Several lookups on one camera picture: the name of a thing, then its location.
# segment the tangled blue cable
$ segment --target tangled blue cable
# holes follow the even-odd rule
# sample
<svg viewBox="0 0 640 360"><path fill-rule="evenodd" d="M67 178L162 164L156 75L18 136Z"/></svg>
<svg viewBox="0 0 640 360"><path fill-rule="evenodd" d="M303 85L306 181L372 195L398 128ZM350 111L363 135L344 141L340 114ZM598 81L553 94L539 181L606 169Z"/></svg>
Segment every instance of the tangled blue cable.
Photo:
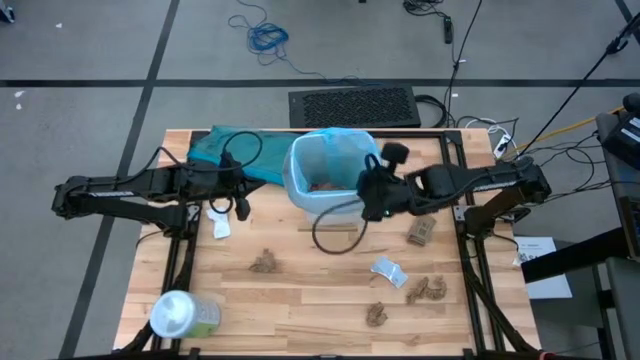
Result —
<svg viewBox="0 0 640 360"><path fill-rule="evenodd" d="M327 83L330 84L339 83L347 79L362 81L355 75L347 75L338 80L329 80L326 76L317 71L302 71L298 69L287 57L285 43L289 40L289 33L278 25L267 22L267 10L265 10L262 6L247 4L242 0L236 1L241 5L260 9L264 14L262 20L260 20L260 22L255 26L251 26L244 15L233 15L227 20L227 24L232 28L247 29L247 49L252 54L257 55L256 58L258 60L258 64L262 66L268 66L276 61L284 61L289 64L289 66L291 66L291 68L297 73L301 75L316 75L323 78ZM236 19L241 20L241 22L232 24L232 21Z"/></svg>

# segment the black vent grille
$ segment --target black vent grille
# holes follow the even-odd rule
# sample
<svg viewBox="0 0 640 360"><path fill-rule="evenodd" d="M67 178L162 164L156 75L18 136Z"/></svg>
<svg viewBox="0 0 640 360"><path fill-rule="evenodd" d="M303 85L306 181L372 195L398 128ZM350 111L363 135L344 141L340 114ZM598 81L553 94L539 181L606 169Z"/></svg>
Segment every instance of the black vent grille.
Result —
<svg viewBox="0 0 640 360"><path fill-rule="evenodd" d="M291 93L289 100L293 127L420 126L410 87L305 91Z"/></svg>

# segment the wooden table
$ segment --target wooden table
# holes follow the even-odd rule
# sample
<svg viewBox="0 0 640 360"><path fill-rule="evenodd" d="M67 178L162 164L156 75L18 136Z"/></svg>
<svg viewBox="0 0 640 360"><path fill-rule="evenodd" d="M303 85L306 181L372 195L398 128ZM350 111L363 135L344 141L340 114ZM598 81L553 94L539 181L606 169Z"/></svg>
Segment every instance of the wooden table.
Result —
<svg viewBox="0 0 640 360"><path fill-rule="evenodd" d="M494 163L485 130L461 132L469 167ZM168 130L163 146L185 161L191 133ZM385 141L399 141L411 149L407 163L399 167L400 173L442 161L437 140L378 139L380 146ZM169 164L162 155L159 166ZM476 201L484 203L493 194L476 194ZM191 292L215 299L221 307L222 322L212 337L183 340L182 352L199 347L202 354L460 355L462 348L474 348L450 209L433 215L437 220L433 240L423 248L406 242L413 217L404 214L369 224L362 243L353 252L330 256L315 248L303 211L289 201L282 187L264 186L248 200L251 215L239 222L231 213L229 238L213 239L212 223L206 215L202 218ZM142 235L154 230L154 226L144 226ZM496 232L513 236L504 223L496 226ZM348 239L353 237L349 233L333 232L331 236ZM128 343L147 321L160 295L169 243L155 235L138 247L115 347ZM264 248L275 254L277 272L248 271ZM486 252L500 308L525 339L539 347L522 273L512 265L514 245L490 238L486 240ZM396 289L381 276L372 276L369 268L380 255L388 256L409 275L402 288ZM438 274L448 285L444 299L405 304L410 288L424 276ZM378 301L385 305L388 320L371 328L365 323L366 309ZM483 306L481 315L487 347L491 348Z"/></svg>

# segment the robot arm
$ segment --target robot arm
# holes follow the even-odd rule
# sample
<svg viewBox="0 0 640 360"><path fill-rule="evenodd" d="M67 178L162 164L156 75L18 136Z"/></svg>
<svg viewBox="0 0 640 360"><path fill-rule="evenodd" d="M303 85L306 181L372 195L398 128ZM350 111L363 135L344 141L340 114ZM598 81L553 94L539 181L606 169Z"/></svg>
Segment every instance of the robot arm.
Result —
<svg viewBox="0 0 640 360"><path fill-rule="evenodd" d="M51 209L65 219L102 214L153 223L165 236L184 237L189 219L187 203L227 198L231 204L236 203L238 219L244 221L251 211L245 197L264 183L245 177L241 164L225 152L220 166L190 161L143 170L124 179L72 176L56 186ZM157 207L123 200L136 197L178 204Z"/></svg>
<svg viewBox="0 0 640 360"><path fill-rule="evenodd" d="M399 178L394 175L395 168L406 161L408 154L405 146L388 143L382 149L388 166L382 166L373 155L366 157L367 169L360 174L357 186L365 206L363 219L381 221L403 212L414 216L429 214L454 205L467 192L504 189L482 207L483 213L495 218L516 205L542 202L551 193L542 170L529 157L475 169L438 164Z"/></svg>

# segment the white cable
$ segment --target white cable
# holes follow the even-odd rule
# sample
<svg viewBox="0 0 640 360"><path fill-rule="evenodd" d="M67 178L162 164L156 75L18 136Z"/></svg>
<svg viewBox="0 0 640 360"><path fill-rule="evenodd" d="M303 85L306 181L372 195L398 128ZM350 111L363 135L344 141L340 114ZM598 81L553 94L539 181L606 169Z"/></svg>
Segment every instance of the white cable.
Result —
<svg viewBox="0 0 640 360"><path fill-rule="evenodd" d="M480 120L482 121L488 121L490 123L493 123L494 125L489 126L489 129L487 130L487 132L489 134L495 134L498 131L502 131L503 134L507 135L509 137L509 141L511 142L511 144L513 144L513 148L517 149L518 145L516 145L516 142L513 140L513 136L511 136L511 134L509 134L509 132L507 131L507 129L503 128L502 126L498 125L498 122L493 120L493 119L489 119L489 118L480 118ZM473 119L471 121L469 121L467 123L467 125L464 126L465 129L469 128L469 125L475 123L475 122L479 122L478 119Z"/></svg>

